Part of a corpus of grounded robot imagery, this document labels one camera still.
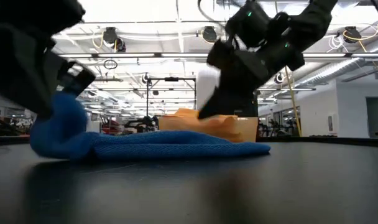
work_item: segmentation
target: blue cloth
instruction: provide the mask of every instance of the blue cloth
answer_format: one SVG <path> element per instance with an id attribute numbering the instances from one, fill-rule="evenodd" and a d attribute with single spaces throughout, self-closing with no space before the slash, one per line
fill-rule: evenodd
<path id="1" fill-rule="evenodd" d="M 38 119 L 30 145 L 40 156 L 80 160 L 90 152 L 103 161 L 189 157 L 233 157 L 267 154 L 270 147 L 252 142 L 234 144 L 192 131 L 159 131 L 108 136 L 86 132 L 87 116 L 74 96 L 57 93 L 53 116 Z"/>

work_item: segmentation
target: black tabletop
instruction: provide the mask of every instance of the black tabletop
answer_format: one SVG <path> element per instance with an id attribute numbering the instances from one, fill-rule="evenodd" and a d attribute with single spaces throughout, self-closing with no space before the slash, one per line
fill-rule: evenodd
<path id="1" fill-rule="evenodd" d="M 378 148 L 270 145 L 262 157 L 119 164 L 0 146 L 0 223 L 378 223 Z"/>

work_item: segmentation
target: orange object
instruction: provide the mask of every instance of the orange object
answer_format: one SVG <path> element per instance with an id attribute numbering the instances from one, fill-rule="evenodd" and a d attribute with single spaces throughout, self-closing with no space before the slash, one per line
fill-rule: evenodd
<path id="1" fill-rule="evenodd" d="M 160 130 L 196 131 L 231 142 L 256 140 L 257 118 L 245 118 L 243 120 L 242 118 L 238 119 L 235 115 L 217 115 L 199 120 L 197 116 L 197 110 L 179 109 L 175 114 L 165 115 L 159 119 Z"/>

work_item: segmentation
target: ceiling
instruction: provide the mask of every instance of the ceiling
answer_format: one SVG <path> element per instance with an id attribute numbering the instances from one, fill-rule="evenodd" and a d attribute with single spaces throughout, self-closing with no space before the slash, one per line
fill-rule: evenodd
<path id="1" fill-rule="evenodd" d="M 196 0 L 81 0 L 79 2 L 86 10 L 84 23 L 77 24 L 54 36 L 57 41 L 54 51 L 58 54 L 114 52 L 114 49 L 101 41 L 102 31 L 106 27 L 116 27 L 118 35 L 126 44 L 128 53 L 207 53 L 212 44 L 201 38 L 204 26 L 215 26 L 217 34 L 220 37 L 224 35 L 219 25 L 201 15 Z M 215 21 L 224 23 L 238 10 L 238 7 L 229 2 L 231 1 L 202 0 L 201 8 Z M 307 1 L 278 1 L 277 3 L 263 1 L 261 4 L 266 13 L 273 17 L 277 10 L 291 15 L 299 14 L 307 5 Z M 341 40 L 333 40 L 333 36 L 339 31 L 342 32 L 346 26 L 356 26 L 363 38 L 370 37 L 363 41 L 366 46 L 378 39 L 378 14 L 374 7 L 365 4 L 364 1 L 340 1 L 333 11 L 333 20 L 326 37 L 306 52 L 333 53 L 359 50 L 359 44 L 341 44 Z M 95 113 L 102 111 L 108 114 L 124 114 L 127 118 L 145 115 L 146 85 L 142 81 L 145 74 L 151 78 L 170 76 L 195 78 L 198 71 L 206 67 L 204 58 L 187 60 L 182 58 L 114 58 L 113 60 L 118 64 L 114 70 L 106 69 L 104 60 L 101 59 L 78 60 L 92 69 L 98 79 L 90 87 L 92 91 L 86 91 L 80 99 L 89 110 Z M 293 73 L 290 71 L 290 74 L 294 80 L 300 80 L 326 64 L 327 62 L 307 62 L 301 69 Z M 276 86 L 271 80 L 264 87 L 276 88 Z M 150 115 L 174 113 L 177 108 L 194 107 L 195 95 L 192 91 L 194 84 L 191 80 L 173 83 L 159 81 L 152 88 L 158 92 L 152 91 L 149 94 L 149 101 L 153 102 L 149 106 Z M 163 90 L 170 88 L 179 88 L 181 91 Z M 268 97 L 271 93 L 273 92 L 263 91 L 262 97 Z"/>

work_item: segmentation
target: white ceiling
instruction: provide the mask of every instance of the white ceiling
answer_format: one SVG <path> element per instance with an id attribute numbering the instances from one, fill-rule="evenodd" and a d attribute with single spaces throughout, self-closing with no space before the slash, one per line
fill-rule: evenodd
<path id="1" fill-rule="evenodd" d="M 198 11 L 196 0 L 81 0 L 86 14 L 83 18 L 84 24 L 78 24 L 67 29 L 55 36 L 57 44 L 55 51 L 60 54 L 73 53 L 103 53 L 113 52 L 113 49 L 103 45 L 97 48 L 93 45 L 101 43 L 99 36 L 105 27 L 116 27 L 118 34 L 124 39 L 127 52 L 196 52 L 207 53 L 212 47 L 206 43 L 201 37 L 197 37 L 196 33 L 201 32 L 204 26 L 215 26 L 217 33 L 223 35 L 223 31 L 218 25 L 208 22 Z M 262 3 L 264 10 L 270 17 L 276 13 L 274 2 Z M 285 2 L 277 3 L 279 11 L 285 11 L 289 14 L 298 14 L 306 6 L 302 2 L 294 2 L 287 4 Z M 216 21 L 226 21 L 232 16 L 237 8 L 234 6 L 219 6 L 214 0 L 202 0 L 202 9 L 207 15 Z M 310 47 L 307 52 L 327 52 L 331 49 L 332 34 L 339 30 L 343 30 L 346 26 L 356 26 L 358 30 L 363 30 L 363 36 L 371 36 L 378 29 L 378 14 L 372 6 L 347 6 L 343 9 L 336 7 L 333 11 L 333 21 L 331 22 L 328 36 L 320 40 L 314 46 Z M 370 38 L 364 43 L 372 42 L 378 38 Z M 351 52 L 357 50 L 359 44 L 345 44 L 346 48 Z M 89 65 L 98 78 L 120 78 L 123 82 L 94 82 L 92 88 L 145 88 L 141 82 L 141 78 L 145 73 L 151 77 L 195 77 L 198 70 L 205 67 L 204 60 L 182 61 L 182 60 L 162 60 L 160 58 L 141 58 L 140 65 L 136 58 L 119 59 L 118 68 L 115 70 L 107 70 L 103 67 L 103 61 L 97 60 L 80 60 Z M 308 63 L 302 68 L 315 69 L 320 67 L 320 63 Z M 165 83 L 159 82 L 156 88 L 185 88 L 190 89 L 191 86 L 185 82 Z M 133 108 L 141 108 L 145 103 L 145 98 L 139 97 L 137 94 L 128 91 L 110 91 L 115 99 L 121 100 L 123 103 L 130 103 L 131 112 Z M 149 95 L 149 98 L 172 98 L 165 100 L 164 104 L 153 104 L 150 115 L 161 113 L 159 108 L 165 109 L 164 112 L 173 113 L 178 107 L 193 107 L 192 91 L 161 91 L 158 96 Z"/>

